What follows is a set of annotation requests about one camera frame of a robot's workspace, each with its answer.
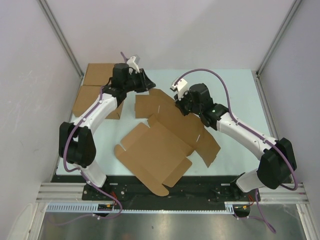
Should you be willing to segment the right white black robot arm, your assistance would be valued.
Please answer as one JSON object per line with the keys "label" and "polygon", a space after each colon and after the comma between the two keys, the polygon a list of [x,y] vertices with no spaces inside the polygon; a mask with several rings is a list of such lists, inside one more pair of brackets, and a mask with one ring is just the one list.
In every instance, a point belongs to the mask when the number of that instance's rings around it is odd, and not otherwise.
{"label": "right white black robot arm", "polygon": [[175,105],[184,116],[199,116],[206,127],[233,138],[259,160],[258,169],[243,173],[233,181],[230,194],[235,200],[242,201],[250,191],[261,187],[275,190],[297,169],[293,146],[288,139],[277,140],[250,129],[233,117],[227,107],[215,103],[205,84],[188,87],[181,79],[171,85],[171,90],[176,93]]}

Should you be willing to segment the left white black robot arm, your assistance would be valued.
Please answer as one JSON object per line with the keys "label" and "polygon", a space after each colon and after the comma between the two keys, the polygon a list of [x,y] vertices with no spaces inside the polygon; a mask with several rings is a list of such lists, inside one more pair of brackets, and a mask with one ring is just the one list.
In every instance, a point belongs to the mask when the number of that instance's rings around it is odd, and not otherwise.
{"label": "left white black robot arm", "polygon": [[92,105],[73,122],[59,127],[58,154],[64,170],[79,171],[85,181],[94,186],[93,194],[100,200],[110,196],[105,184],[107,176],[96,162],[94,133],[103,120],[126,99],[129,92],[144,93],[156,87],[143,68],[135,63],[117,63],[112,69],[110,83],[99,88]]}

